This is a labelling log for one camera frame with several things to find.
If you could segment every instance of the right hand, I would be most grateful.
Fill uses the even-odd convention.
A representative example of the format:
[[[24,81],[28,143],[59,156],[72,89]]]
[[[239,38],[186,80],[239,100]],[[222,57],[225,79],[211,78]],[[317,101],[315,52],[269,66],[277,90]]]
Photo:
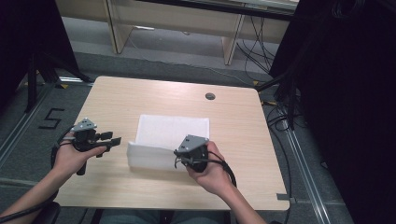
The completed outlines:
[[[206,145],[208,151],[215,153],[224,160],[224,157],[220,154],[214,142],[209,141]],[[219,161],[219,158],[212,153],[209,153],[209,159]],[[224,193],[227,189],[233,188],[233,183],[231,183],[229,175],[220,164],[209,162],[202,173],[196,173],[189,166],[186,166],[186,168],[189,172],[189,176],[210,193],[221,196],[221,193]]]

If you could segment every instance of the wooden table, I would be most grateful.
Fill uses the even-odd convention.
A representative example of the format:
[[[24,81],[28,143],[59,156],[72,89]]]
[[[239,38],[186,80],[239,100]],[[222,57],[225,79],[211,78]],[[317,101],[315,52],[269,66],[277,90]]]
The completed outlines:
[[[205,95],[214,93],[216,99]],[[228,210],[187,172],[147,172],[128,166],[141,114],[210,119],[214,141],[236,176],[238,188],[256,210],[286,210],[288,201],[258,94],[253,89],[99,77],[76,123],[87,117],[97,131],[114,132],[122,142],[103,158],[89,159],[86,174],[73,175],[56,199],[61,206],[99,208]]]

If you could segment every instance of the gray carpet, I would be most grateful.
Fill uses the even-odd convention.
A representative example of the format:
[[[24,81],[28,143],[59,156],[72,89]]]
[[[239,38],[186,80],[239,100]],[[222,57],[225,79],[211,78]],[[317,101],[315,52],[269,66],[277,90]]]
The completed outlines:
[[[167,63],[153,63],[145,60],[133,60],[125,58],[114,58],[104,55],[93,55],[86,53],[76,53],[80,69],[91,77],[100,75],[111,75],[117,77],[136,77],[145,79],[171,80],[182,82],[194,82],[205,84],[216,84],[226,86],[251,87],[248,85],[252,80],[247,77],[244,71],[221,70],[214,72],[209,69],[196,68],[187,65],[172,65]],[[61,76],[69,76],[64,71],[60,71]],[[261,93],[263,100],[273,101],[272,95],[276,88]],[[66,89],[53,89],[49,97],[40,107],[33,122],[29,126],[21,141],[14,148],[6,163],[0,169],[0,178],[38,181],[50,169],[50,147],[57,137],[75,121],[78,111],[81,109],[90,87],[71,85]],[[26,100],[25,87],[20,89],[15,98],[9,104],[6,111],[2,112],[0,140],[4,141],[7,135],[21,117]],[[39,129],[39,126],[51,126],[54,121],[47,121],[44,118],[52,108],[61,108],[64,111],[53,112],[53,117],[61,119],[58,127],[54,130]],[[271,106],[264,106],[263,113],[268,115]],[[298,118],[301,126],[304,126],[303,118]],[[332,177],[320,166],[320,155],[312,139],[309,129],[296,127],[299,139],[301,139],[302,149],[308,161],[309,168],[318,184],[320,194],[327,204],[332,223],[353,223],[346,207],[342,204],[342,199],[332,182]],[[309,197],[306,193],[304,181],[301,179],[300,171],[296,166],[296,161],[290,151],[290,145],[286,135],[276,132],[283,147],[286,150],[290,162],[291,171],[291,197],[296,199],[290,209],[289,224],[293,223],[318,223],[316,214],[312,208]],[[285,186],[289,185],[289,176],[285,157],[281,151],[279,142],[274,135],[273,142],[278,157],[281,172],[285,181]],[[4,182],[0,183],[0,210],[4,210],[13,201],[20,197],[26,187],[12,187]],[[89,223],[93,211],[90,209],[85,217],[84,223]],[[83,216],[84,209],[65,208],[63,209],[57,223],[77,223]],[[284,221],[287,212],[263,211],[260,214],[268,221]]]

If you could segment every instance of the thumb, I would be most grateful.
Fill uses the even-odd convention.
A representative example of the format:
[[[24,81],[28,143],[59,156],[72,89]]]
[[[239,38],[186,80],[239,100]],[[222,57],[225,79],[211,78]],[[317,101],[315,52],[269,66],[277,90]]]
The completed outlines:
[[[89,159],[90,157],[97,156],[99,154],[104,153],[105,151],[106,151],[106,147],[95,147],[95,148],[93,148],[89,151],[86,151],[84,153],[85,153],[87,159]]]

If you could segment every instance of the white paper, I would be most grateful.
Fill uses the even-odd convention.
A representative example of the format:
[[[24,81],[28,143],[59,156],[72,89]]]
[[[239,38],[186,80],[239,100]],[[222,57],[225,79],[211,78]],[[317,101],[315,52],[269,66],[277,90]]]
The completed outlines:
[[[129,166],[175,171],[173,151],[188,134],[209,138],[209,119],[141,115],[135,142],[128,145]]]

